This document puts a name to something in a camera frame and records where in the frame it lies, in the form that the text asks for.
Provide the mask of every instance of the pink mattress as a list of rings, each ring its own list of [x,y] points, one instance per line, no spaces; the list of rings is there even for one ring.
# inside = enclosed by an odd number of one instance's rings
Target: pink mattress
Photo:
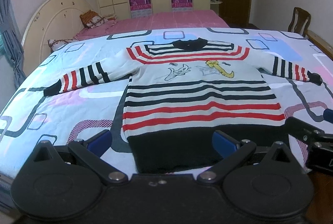
[[[88,40],[106,35],[152,29],[174,28],[228,28],[227,23],[212,10],[194,10],[174,13],[157,13],[149,17],[108,21],[93,29],[81,30],[75,38]]]

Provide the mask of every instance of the sweater collar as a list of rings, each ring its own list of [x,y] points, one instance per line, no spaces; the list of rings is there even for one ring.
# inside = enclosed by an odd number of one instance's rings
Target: sweater collar
[[[206,46],[207,40],[198,38],[197,40],[177,40],[172,42],[172,45],[177,49],[182,49],[186,51],[198,51]]]

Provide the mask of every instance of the floral pillow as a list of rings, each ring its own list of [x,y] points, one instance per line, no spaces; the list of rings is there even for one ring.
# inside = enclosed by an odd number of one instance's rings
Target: floral pillow
[[[107,21],[107,19],[100,17],[98,13],[91,10],[84,14],[81,14],[80,18],[84,27],[90,29],[103,25],[104,22]]]
[[[79,41],[77,39],[67,39],[67,40],[48,40],[49,47],[51,48],[52,52],[59,50],[64,45],[69,43],[73,43]]]

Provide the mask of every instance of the headboard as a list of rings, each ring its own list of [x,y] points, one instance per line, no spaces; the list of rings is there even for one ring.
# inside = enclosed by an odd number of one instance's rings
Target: headboard
[[[91,9],[85,0],[47,0],[43,3],[23,35],[24,73],[31,74],[50,55],[47,40],[71,39],[82,30],[80,15]]]

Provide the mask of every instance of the gray curtain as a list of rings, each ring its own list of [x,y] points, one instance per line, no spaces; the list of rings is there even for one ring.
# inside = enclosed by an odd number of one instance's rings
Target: gray curtain
[[[26,76],[23,67],[23,48],[14,32],[13,21],[10,16],[10,0],[0,0],[0,34],[6,54],[13,64],[15,87],[18,88]]]

